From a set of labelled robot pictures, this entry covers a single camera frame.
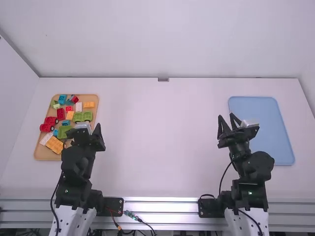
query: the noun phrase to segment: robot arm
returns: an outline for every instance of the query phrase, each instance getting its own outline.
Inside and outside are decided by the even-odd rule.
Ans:
[[[222,116],[218,121],[218,148],[229,148],[231,164],[240,178],[233,180],[231,191],[220,192],[217,199],[199,199],[199,216],[224,215],[233,236],[269,235],[265,181],[271,178],[275,160],[263,151],[252,153],[249,148],[259,124],[240,121],[233,113],[232,129]]]
[[[95,154],[105,151],[105,145],[99,123],[93,133],[89,124],[77,124],[67,137],[74,141],[62,150],[62,174],[56,187],[56,210],[49,236],[86,236],[97,211],[104,207],[101,191],[92,190],[89,179]]]

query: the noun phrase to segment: orange lego brick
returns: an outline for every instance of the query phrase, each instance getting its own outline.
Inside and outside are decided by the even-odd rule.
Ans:
[[[94,108],[95,102],[85,102],[83,108]]]
[[[63,150],[63,143],[57,139],[55,136],[52,136],[46,143],[46,147],[51,149],[54,153],[60,154]]]
[[[74,111],[69,111],[69,112],[67,113],[67,116],[66,116],[65,119],[67,119],[67,120],[72,120],[72,119],[73,119],[73,115],[74,115]]]

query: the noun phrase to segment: blue tray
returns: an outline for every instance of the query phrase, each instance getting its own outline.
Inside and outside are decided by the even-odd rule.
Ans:
[[[250,141],[252,152],[265,151],[275,165],[293,165],[295,157],[277,101],[272,97],[230,97],[230,111],[240,120],[259,122],[257,136]]]

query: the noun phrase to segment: red lego car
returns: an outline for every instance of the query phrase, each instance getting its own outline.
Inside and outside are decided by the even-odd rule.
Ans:
[[[50,132],[50,131],[54,131],[54,126],[51,124],[41,124],[39,127],[39,130],[41,132]]]
[[[46,117],[44,124],[50,124],[50,125],[55,125],[58,124],[59,120],[57,119],[57,117]]]

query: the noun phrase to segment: wooden tray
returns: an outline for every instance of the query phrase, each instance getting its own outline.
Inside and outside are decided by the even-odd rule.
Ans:
[[[59,96],[60,96],[60,94],[56,94],[55,96],[52,97],[52,100],[58,101]],[[79,98],[79,102],[82,102],[82,111],[83,112],[92,111],[93,119],[91,121],[91,127],[93,130],[94,129],[94,121],[96,118],[97,106],[98,106],[98,96],[96,94],[76,94],[76,96]],[[92,109],[83,108],[84,102],[95,102],[95,107]],[[50,116],[56,117],[57,116],[57,110],[50,106],[50,101],[49,101],[48,111],[47,111],[46,117],[50,117]],[[59,129],[59,126],[61,126],[61,123],[62,123],[62,121],[59,121],[59,123],[55,125],[55,128]],[[71,121],[70,125],[72,127],[74,127],[75,123],[73,121]],[[42,140],[42,138],[46,134],[47,134],[46,132],[40,132],[40,134],[39,134],[36,148],[34,151],[34,159],[35,160],[45,160],[45,161],[48,161],[48,160],[60,161],[61,160],[61,154],[60,155],[55,154],[49,148],[47,148],[46,146],[43,146],[42,144],[39,143],[40,140]],[[69,145],[70,145],[70,141],[67,141],[66,146],[68,147]]]

